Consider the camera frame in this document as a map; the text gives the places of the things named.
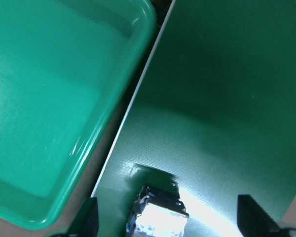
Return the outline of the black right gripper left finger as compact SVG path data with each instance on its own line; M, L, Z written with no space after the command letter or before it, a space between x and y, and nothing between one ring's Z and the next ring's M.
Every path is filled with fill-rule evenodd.
M68 237L96 237L98 231L98 200L96 197L88 197L83 201L66 235Z

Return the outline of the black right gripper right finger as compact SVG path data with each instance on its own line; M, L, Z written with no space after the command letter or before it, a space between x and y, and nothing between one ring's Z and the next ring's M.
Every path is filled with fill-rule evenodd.
M279 237L281 228L250 196L237 197L237 227L243 237Z

